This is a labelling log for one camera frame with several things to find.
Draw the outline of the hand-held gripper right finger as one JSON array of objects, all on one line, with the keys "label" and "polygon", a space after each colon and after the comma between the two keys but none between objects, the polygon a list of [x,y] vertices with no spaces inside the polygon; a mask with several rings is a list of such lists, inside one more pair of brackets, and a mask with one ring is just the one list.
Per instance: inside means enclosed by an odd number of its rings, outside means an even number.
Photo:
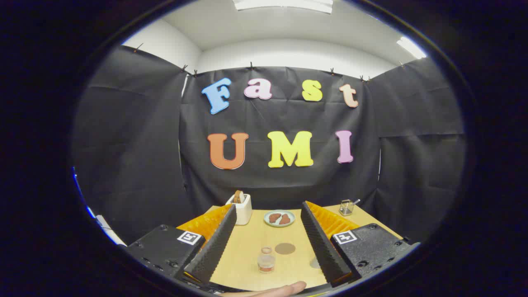
[{"label": "hand-held gripper right finger", "polygon": [[415,250],[376,223],[359,226],[304,201],[301,220],[326,281],[333,287],[373,275]]}]

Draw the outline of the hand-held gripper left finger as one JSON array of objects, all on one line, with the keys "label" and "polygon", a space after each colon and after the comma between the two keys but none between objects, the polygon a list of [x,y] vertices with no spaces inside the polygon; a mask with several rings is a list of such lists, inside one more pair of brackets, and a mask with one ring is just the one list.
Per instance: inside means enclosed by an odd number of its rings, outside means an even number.
[{"label": "hand-held gripper left finger", "polygon": [[236,223],[236,207],[227,204],[179,227],[162,224],[125,250],[141,264],[171,280],[209,285]]}]

